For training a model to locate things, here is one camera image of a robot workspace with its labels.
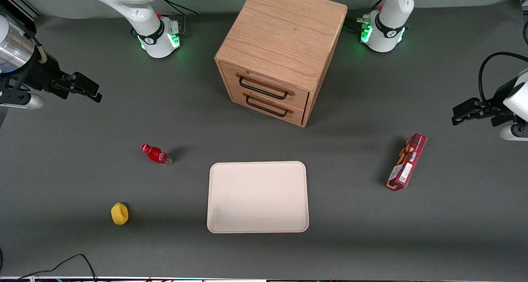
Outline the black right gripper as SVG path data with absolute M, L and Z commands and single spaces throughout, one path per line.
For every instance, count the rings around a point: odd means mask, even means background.
M 70 93 L 80 94 L 100 103 L 102 94 L 98 92 L 99 85 L 93 80 L 79 72 L 74 72 L 73 77 L 64 73 L 53 57 L 47 57 L 45 63 L 39 62 L 40 59 L 41 55 L 34 53 L 27 62 L 16 69 L 17 90 L 43 90 L 62 99 L 66 99 Z

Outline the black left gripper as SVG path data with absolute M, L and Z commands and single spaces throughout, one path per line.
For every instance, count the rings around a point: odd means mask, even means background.
M 452 125 L 457 126 L 470 120 L 491 119 L 492 126 L 500 126 L 506 123 L 515 123 L 516 117 L 513 111 L 508 109 L 503 101 L 512 92 L 517 78 L 513 78 L 500 86 L 494 96 L 486 98 L 483 94 L 483 81 L 480 78 L 480 96 L 486 107 L 482 111 L 482 103 L 479 98 L 470 98 L 453 107 Z

